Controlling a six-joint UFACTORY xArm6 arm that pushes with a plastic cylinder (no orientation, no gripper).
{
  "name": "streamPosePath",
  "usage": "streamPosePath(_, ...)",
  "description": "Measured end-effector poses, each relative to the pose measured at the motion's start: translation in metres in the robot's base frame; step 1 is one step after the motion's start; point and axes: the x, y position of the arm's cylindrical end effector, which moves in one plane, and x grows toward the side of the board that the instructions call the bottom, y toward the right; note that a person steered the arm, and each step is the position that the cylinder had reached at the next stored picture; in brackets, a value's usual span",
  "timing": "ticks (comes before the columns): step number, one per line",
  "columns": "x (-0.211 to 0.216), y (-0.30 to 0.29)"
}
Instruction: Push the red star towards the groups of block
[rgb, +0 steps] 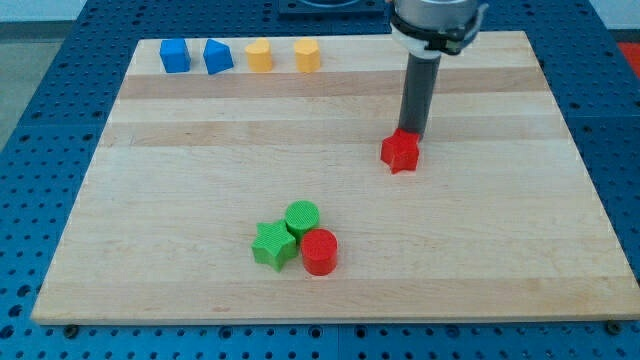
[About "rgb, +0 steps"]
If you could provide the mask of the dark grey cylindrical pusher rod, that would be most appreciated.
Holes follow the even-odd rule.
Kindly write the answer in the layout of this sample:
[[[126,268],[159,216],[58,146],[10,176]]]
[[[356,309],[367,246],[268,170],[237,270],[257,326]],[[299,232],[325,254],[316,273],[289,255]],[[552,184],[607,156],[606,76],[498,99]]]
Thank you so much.
[[[419,139],[427,128],[439,64],[439,55],[430,59],[408,56],[398,128]]]

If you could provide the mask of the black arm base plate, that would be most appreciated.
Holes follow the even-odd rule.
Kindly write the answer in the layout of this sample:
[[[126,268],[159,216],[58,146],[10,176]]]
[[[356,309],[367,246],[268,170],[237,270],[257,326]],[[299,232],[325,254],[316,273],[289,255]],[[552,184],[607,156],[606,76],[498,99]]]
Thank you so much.
[[[354,15],[383,15],[384,0],[277,0],[274,5],[281,19],[303,17],[340,17]]]

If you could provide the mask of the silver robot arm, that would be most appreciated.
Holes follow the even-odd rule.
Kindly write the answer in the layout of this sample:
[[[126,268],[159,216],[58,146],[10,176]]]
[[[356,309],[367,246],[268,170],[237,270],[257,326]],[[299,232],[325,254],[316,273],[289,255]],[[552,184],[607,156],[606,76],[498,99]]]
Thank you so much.
[[[457,56],[478,35],[489,5],[478,0],[396,0],[394,40],[408,51],[398,128],[423,137],[443,55]]]

